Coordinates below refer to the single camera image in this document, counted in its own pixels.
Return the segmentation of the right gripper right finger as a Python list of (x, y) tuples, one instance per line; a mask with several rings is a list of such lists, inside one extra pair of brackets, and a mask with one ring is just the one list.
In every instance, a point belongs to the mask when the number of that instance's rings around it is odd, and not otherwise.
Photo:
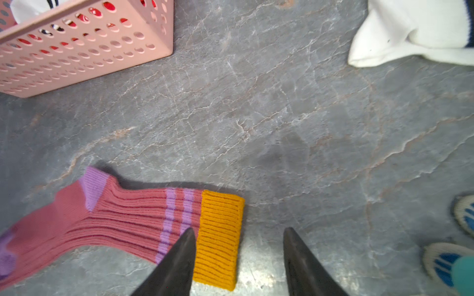
[(283, 233), (283, 251), (291, 296), (348, 296), (291, 227)]

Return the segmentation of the purple striped sock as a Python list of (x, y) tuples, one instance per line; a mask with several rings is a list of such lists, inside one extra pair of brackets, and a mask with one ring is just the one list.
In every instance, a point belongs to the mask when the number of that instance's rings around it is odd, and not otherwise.
[(1, 236), (1, 288), (87, 245), (113, 247), (158, 264), (192, 228), (197, 239), (193, 279), (232, 291), (244, 205), (242, 197), (209, 190), (127, 190), (114, 176), (88, 167), (52, 203)]

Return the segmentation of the pink plastic basket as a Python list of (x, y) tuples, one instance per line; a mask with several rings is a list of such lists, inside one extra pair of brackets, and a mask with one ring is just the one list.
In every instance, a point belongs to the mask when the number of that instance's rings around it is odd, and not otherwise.
[(160, 2), (156, 17), (133, 26), (67, 34), (1, 55), (1, 92), (27, 98), (170, 56), (174, 51), (174, 2)]

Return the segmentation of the white sock black stripes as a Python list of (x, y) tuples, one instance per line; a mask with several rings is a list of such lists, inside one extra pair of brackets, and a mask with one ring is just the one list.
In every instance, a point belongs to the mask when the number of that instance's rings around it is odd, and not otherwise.
[(408, 56), (472, 66), (473, 1), (369, 1), (348, 64), (376, 67)]

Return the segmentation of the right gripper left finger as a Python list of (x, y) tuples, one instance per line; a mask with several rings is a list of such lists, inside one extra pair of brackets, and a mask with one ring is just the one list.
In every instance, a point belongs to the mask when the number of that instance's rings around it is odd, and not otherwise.
[(189, 296), (195, 259), (195, 232), (188, 228), (132, 296)]

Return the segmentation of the red christmas sock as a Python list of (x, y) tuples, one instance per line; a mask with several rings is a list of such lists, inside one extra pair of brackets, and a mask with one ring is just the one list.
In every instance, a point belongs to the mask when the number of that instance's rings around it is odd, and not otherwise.
[(1, 1), (1, 55), (12, 54), (47, 41), (60, 41), (67, 34), (92, 34), (97, 29), (133, 26), (132, 18), (156, 17), (159, 1), (66, 1), (36, 16), (18, 22), (12, 1)]

